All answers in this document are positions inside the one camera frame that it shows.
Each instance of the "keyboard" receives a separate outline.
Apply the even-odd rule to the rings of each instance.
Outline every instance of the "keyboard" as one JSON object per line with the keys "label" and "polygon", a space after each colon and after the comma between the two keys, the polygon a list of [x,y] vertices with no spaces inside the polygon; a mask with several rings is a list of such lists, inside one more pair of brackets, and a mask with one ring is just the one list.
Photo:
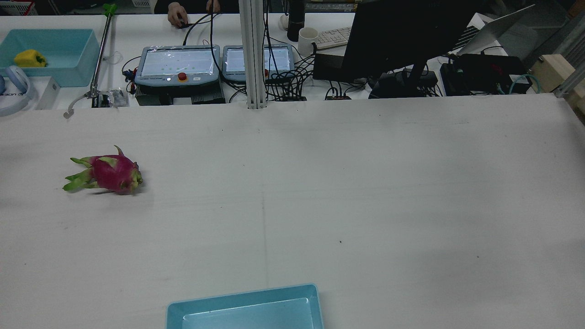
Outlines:
{"label": "keyboard", "polygon": [[[351,31],[352,27],[349,26],[347,28],[323,31],[319,33],[317,36],[317,41],[315,42],[317,45],[317,50],[345,46]],[[469,26],[466,28],[457,40],[457,43],[452,50],[457,50],[465,46],[471,39],[473,39],[473,37],[475,37],[478,32],[479,30],[475,26]]]}
{"label": "keyboard", "polygon": [[451,51],[457,50],[463,46],[465,46],[469,41],[475,37],[475,35],[479,32],[479,30],[475,26],[469,26],[467,29],[463,31],[459,40],[455,44],[454,48]]}
{"label": "keyboard", "polygon": [[349,32],[351,31],[352,28],[350,26],[348,28],[323,31],[319,33],[317,36],[317,41],[315,42],[317,49],[323,50],[327,48],[345,46],[347,44],[347,40],[349,39]]}

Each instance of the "person's hand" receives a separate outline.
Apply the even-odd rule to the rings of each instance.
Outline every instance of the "person's hand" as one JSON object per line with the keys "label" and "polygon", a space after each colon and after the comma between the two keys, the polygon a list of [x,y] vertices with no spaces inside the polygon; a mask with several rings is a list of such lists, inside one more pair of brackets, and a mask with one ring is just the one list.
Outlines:
{"label": "person's hand", "polygon": [[177,29],[181,28],[183,24],[189,24],[189,16],[185,11],[185,8],[178,2],[171,2],[168,5],[168,22],[171,23]]}
{"label": "person's hand", "polygon": [[221,11],[221,7],[219,6],[219,0],[207,0],[207,6],[205,7],[205,9],[209,13],[211,12],[211,6],[214,7],[213,12]]}

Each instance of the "green handle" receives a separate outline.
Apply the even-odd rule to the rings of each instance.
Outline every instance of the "green handle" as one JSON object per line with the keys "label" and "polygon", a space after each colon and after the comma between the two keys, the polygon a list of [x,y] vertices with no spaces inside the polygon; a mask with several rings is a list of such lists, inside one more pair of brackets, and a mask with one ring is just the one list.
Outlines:
{"label": "green handle", "polygon": [[104,4],[104,9],[106,10],[106,12],[104,13],[104,15],[106,15],[106,17],[108,17],[109,15],[114,15],[114,13],[116,12],[116,9],[118,8],[117,4]]}

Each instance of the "white mug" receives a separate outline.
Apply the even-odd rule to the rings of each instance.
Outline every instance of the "white mug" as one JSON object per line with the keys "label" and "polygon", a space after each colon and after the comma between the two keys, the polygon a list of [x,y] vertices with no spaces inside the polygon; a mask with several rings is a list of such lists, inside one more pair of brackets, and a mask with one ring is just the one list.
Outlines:
{"label": "white mug", "polygon": [[298,52],[304,56],[310,56],[313,54],[312,42],[317,41],[319,32],[314,28],[302,28],[298,32]]}

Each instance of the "white keyboard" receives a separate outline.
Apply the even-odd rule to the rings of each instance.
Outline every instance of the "white keyboard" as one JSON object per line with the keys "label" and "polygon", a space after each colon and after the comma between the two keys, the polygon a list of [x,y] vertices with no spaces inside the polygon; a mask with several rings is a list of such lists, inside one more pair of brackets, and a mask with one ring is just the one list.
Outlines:
{"label": "white keyboard", "polygon": [[347,40],[349,39],[349,32],[351,31],[352,28],[350,26],[348,28],[323,31],[319,33],[317,36],[317,41],[315,42],[317,49],[323,50],[327,48],[345,46],[347,44]]}

